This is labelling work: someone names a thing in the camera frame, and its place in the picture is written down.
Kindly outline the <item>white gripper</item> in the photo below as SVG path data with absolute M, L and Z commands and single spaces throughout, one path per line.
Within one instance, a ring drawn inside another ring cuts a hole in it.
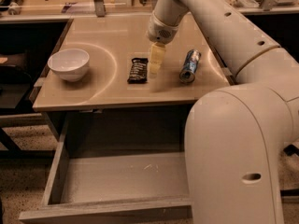
M 169 44 L 175 37 L 178 26 L 167 25 L 161 22 L 154 13 L 150 15 L 147 37 L 153 43 L 149 51 L 149 77 L 157 77 L 163 64 L 166 53 L 165 45 Z

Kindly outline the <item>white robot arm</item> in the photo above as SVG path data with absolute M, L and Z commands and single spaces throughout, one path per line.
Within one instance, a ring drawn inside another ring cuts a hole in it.
M 284 224 L 280 151 L 298 132 L 298 63 L 223 0 L 158 0 L 148 37 L 167 44 L 183 16 L 199 29 L 236 80 L 202 96 L 185 127 L 194 224 Z

